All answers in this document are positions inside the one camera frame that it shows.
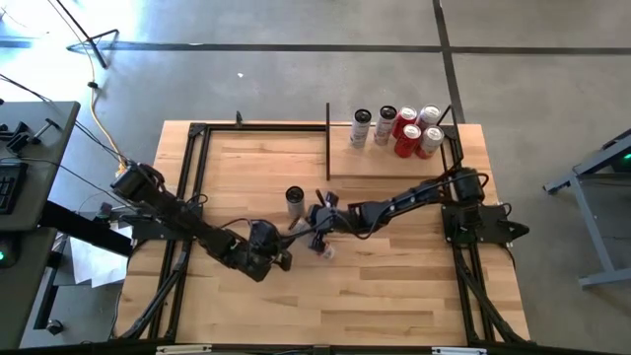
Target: gray floor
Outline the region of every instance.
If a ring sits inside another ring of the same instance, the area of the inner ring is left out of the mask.
[[[0,49],[0,71],[53,99],[80,101],[79,119],[97,131],[88,111],[87,58],[63,49],[72,37],[54,14],[43,24],[29,22],[28,9],[13,3],[7,11],[31,28],[3,20],[0,34],[42,36],[42,42]],[[431,0],[67,3],[92,33],[117,27],[124,40],[438,44]],[[443,0],[443,7],[453,45],[631,45],[625,35],[631,3],[625,0]],[[110,55],[110,69],[98,69],[105,89],[98,113],[121,150],[144,162],[153,161],[166,119],[232,119],[237,109],[252,120],[322,119],[324,103],[331,102],[333,119],[346,120],[357,107],[449,102],[440,54]],[[532,338],[629,352],[631,283],[579,288],[579,275],[599,271],[596,252],[572,194],[547,196],[540,187],[629,128],[631,56],[456,55],[454,61],[465,119],[483,125],[500,196],[513,204],[512,218],[531,229],[516,242],[515,255]],[[0,93],[7,101],[32,99],[2,83]],[[113,179],[116,165],[79,133],[63,164],[101,186]],[[61,172],[51,198],[77,208],[93,193]],[[93,198],[84,208],[100,201]],[[618,266],[631,262],[631,253],[620,252],[629,247],[627,241],[611,244]],[[64,320],[67,332],[28,331],[23,345],[103,340],[116,292],[116,286],[63,291],[53,316]]]

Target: white paper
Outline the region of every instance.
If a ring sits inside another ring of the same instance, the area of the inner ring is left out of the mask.
[[[131,239],[131,227],[118,229],[118,224],[112,223],[111,229]],[[74,238],[70,240],[70,243],[75,282],[80,283],[92,279],[92,287],[94,288],[123,280],[127,275],[127,257],[94,247]]]

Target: wooden tabletop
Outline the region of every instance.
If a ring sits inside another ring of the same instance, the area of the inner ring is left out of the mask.
[[[164,174],[171,191],[179,178],[189,123],[165,122],[158,147],[154,166]],[[460,135],[464,165],[491,176],[485,203],[497,202],[481,126],[461,125]],[[239,217],[263,218],[284,232],[291,222],[284,192],[291,185],[305,191],[307,205],[316,203],[319,188],[337,193],[344,206],[383,200],[419,183],[418,178],[334,177],[326,181],[324,144],[324,134],[317,132],[213,132],[202,188],[209,197],[204,219],[222,224]],[[440,154],[433,159],[440,159]],[[186,197],[193,179],[191,173]],[[248,234],[244,225],[232,229]],[[333,259],[317,256],[299,240],[290,247],[291,271],[274,267],[260,283],[225,268],[195,244],[177,342],[465,344],[454,259],[444,242],[440,206],[402,215],[366,241],[335,234],[327,239],[336,250]],[[162,242],[147,243],[129,263],[117,332],[131,326],[156,292],[164,247]],[[480,258],[489,298],[516,333],[528,338],[508,254],[498,246],[481,245]],[[170,307],[171,296],[161,333]],[[481,335],[479,311],[476,305],[473,309]]]

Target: white can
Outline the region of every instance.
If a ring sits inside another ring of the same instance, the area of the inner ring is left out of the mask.
[[[421,159],[430,159],[443,144],[445,133],[437,126],[429,126],[421,136],[421,144],[416,148],[416,155]]]
[[[434,105],[427,105],[418,112],[416,125],[419,126],[422,131],[425,131],[427,127],[436,125],[439,119],[441,119],[441,109]]]
[[[387,139],[392,133],[394,122],[396,118],[396,108],[392,106],[383,106],[379,110],[379,120],[375,127],[375,144],[384,146],[387,144]]]
[[[351,125],[351,145],[354,148],[363,148],[366,145],[372,118],[367,109],[360,108],[355,111]]]

